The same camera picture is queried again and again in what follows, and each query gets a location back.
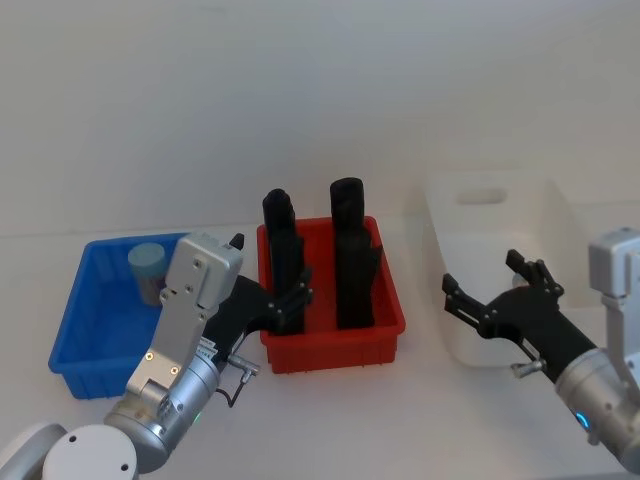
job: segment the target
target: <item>robotic arm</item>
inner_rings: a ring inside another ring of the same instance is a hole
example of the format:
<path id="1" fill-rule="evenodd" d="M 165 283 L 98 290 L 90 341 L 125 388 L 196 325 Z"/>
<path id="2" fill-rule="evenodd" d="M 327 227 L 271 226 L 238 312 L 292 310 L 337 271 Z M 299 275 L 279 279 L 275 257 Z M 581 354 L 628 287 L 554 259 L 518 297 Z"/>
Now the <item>robotic arm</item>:
<path id="1" fill-rule="evenodd" d="M 483 305 L 447 274 L 445 310 L 483 338 L 505 338 L 529 358 L 512 365 L 517 378 L 544 373 L 592 445 L 602 444 L 630 472 L 640 474 L 640 232 L 623 228 L 589 246 L 591 287 L 607 311 L 607 348 L 597 348 L 562 313 L 564 293 L 542 260 L 525 262 L 515 250 L 507 266 L 527 285 Z"/>
<path id="2" fill-rule="evenodd" d="M 0 480 L 136 480 L 166 463 L 214 393 L 232 407 L 259 371 L 236 353 L 244 338 L 278 333 L 312 295 L 308 270 L 277 300 L 238 276 L 243 243 L 241 235 L 226 245 L 202 233 L 180 239 L 151 346 L 104 425 L 33 427 L 0 454 Z M 228 365 L 243 373 L 233 398 L 218 389 Z"/>

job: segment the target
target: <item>white plastic bin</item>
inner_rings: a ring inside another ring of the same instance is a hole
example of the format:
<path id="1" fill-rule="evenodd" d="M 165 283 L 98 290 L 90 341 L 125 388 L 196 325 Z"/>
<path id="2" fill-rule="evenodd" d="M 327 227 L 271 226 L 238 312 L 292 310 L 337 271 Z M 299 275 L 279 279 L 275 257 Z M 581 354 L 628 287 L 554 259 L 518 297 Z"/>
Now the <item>white plastic bin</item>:
<path id="1" fill-rule="evenodd" d="M 445 272 L 483 303 L 512 288 L 514 274 L 505 259 L 515 248 L 527 260 L 547 263 L 565 288 L 562 311 L 592 340 L 604 341 L 604 312 L 584 310 L 601 309 L 589 288 L 588 239 L 553 181 L 519 170 L 450 172 L 429 178 L 425 193 L 440 252 L 427 266 L 436 303 L 444 305 Z M 443 309 L 440 324 L 450 353 L 467 365 L 505 366 L 523 359 L 511 342 L 482 339 Z"/>

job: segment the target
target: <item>blue plastic bin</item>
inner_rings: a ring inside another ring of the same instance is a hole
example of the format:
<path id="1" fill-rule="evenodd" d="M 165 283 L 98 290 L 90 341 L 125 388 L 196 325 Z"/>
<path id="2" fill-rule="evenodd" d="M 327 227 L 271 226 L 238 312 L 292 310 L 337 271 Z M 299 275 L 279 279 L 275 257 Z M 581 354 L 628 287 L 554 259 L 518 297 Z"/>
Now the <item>blue plastic bin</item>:
<path id="1" fill-rule="evenodd" d="M 124 393 L 151 344 L 161 310 L 140 299 L 127 255 L 140 243 L 156 242 L 171 259 L 184 235 L 114 238 L 85 247 L 49 357 L 49 368 L 62 374 L 74 397 Z"/>

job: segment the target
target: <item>blue indicator light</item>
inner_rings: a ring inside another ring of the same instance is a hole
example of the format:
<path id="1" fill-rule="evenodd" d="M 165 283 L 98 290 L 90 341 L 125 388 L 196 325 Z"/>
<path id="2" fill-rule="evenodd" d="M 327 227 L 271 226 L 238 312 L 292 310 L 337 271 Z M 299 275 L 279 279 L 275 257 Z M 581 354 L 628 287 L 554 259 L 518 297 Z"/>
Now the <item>blue indicator light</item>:
<path id="1" fill-rule="evenodd" d="M 584 428 L 585 430 L 589 430 L 589 420 L 584 413 L 576 412 L 576 419 L 578 420 L 578 422 L 580 422 L 582 428 Z"/>

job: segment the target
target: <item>red plastic bin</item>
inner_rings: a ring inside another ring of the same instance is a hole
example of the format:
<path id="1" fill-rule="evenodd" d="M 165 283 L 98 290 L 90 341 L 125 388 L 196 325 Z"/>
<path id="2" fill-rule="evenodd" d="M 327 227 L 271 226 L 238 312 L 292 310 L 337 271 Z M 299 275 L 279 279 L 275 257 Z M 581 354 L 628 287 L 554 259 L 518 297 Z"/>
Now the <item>red plastic bin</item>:
<path id="1" fill-rule="evenodd" d="M 365 217 L 364 225 L 371 233 L 373 245 L 382 245 L 375 219 Z M 313 269 L 313 302 L 305 311 L 305 333 L 260 334 L 273 372 L 306 372 L 393 362 L 398 335 L 404 331 L 405 321 L 384 253 L 372 286 L 375 326 L 338 330 L 331 218 L 297 220 L 296 228 L 298 235 L 304 238 L 305 264 Z M 260 284 L 271 291 L 271 255 L 264 225 L 258 227 L 258 270 Z"/>

